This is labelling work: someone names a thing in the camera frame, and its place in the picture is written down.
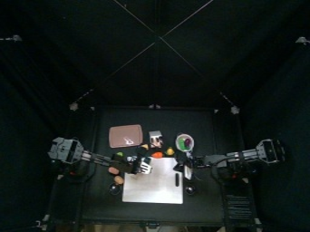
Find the white cutting board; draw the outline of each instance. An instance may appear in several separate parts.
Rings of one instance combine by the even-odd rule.
[[[149,174],[124,174],[123,202],[183,204],[183,175],[174,158],[151,158]],[[175,185],[175,173],[179,186]]]

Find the black cloth backdrop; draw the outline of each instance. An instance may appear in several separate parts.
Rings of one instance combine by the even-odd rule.
[[[242,109],[246,147],[279,139],[286,162],[262,170],[254,193],[260,219],[272,231],[308,231],[310,53],[300,47]]]
[[[17,43],[1,43],[0,66],[0,228],[21,231],[45,214],[47,152],[65,131],[69,110]]]

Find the black table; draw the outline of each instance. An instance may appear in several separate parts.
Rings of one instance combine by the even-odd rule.
[[[190,134],[195,141],[194,156],[212,155],[242,150],[238,118],[230,111],[214,110],[149,110],[101,108],[71,116],[68,138],[77,137],[84,148],[109,156],[121,151],[135,155],[135,148],[109,147],[109,127],[139,124],[143,140],[148,132],[160,131],[164,146],[175,146],[176,134]],[[108,187],[112,176],[107,167],[96,166],[93,177],[81,185],[57,181],[52,206],[56,221],[76,221],[81,224],[159,223],[160,225],[188,225],[216,227],[223,225],[220,188],[207,169],[195,171],[198,192],[183,195],[183,204],[153,204],[123,202],[123,195],[112,196]],[[64,206],[65,199],[71,204]]]

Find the small object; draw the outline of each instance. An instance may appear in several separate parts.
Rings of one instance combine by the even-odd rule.
[[[116,183],[109,184],[111,195],[117,195],[121,192],[121,187]]]
[[[120,173],[120,171],[117,169],[115,169],[113,167],[109,167],[108,171],[112,175],[119,175],[119,173]]]
[[[140,145],[140,147],[143,147],[144,149],[148,150],[148,144],[143,144],[143,145]]]
[[[171,147],[167,149],[166,154],[168,156],[172,156],[175,154],[175,151],[174,151],[174,149]]]
[[[192,148],[194,148],[194,139],[191,138],[190,135],[182,133],[176,137],[175,146],[183,152],[192,151]]]
[[[184,143],[183,139],[179,139],[178,144],[179,144],[179,149],[180,149],[182,151],[187,149],[187,148],[186,148],[186,143]]]
[[[121,184],[123,184],[123,178],[121,178],[120,176],[116,176],[116,177],[113,178],[113,181],[115,181],[115,183],[116,183],[117,185],[121,185]]]
[[[179,173],[175,173],[175,185],[179,187]]]
[[[160,131],[159,130],[151,131],[148,135],[149,135],[149,147],[160,148],[163,144]]]
[[[156,159],[161,158],[161,157],[163,157],[161,152],[155,152],[155,153],[151,155],[151,157],[152,157],[152,158],[156,158]]]
[[[186,186],[186,193],[187,193],[188,195],[194,195],[195,192],[196,192],[196,188],[195,188],[194,185]]]
[[[186,145],[187,149],[188,149],[190,143],[191,143],[190,139],[186,139],[186,140],[184,140],[184,145]]]

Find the food item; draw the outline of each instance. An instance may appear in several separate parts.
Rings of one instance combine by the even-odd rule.
[[[161,152],[155,152],[155,153],[151,155],[151,157],[152,157],[152,158],[156,158],[156,159],[161,158],[161,157],[163,157]]]
[[[120,173],[120,171],[117,169],[115,169],[113,167],[109,167],[108,171],[112,175],[119,175],[119,173]]]
[[[121,184],[123,184],[123,178],[121,178],[120,176],[116,176],[116,177],[113,178],[113,181],[115,181],[115,183],[116,183],[117,185],[121,185]]]
[[[172,156],[175,154],[175,151],[174,151],[174,149],[171,147],[167,149],[166,154],[168,156]]]

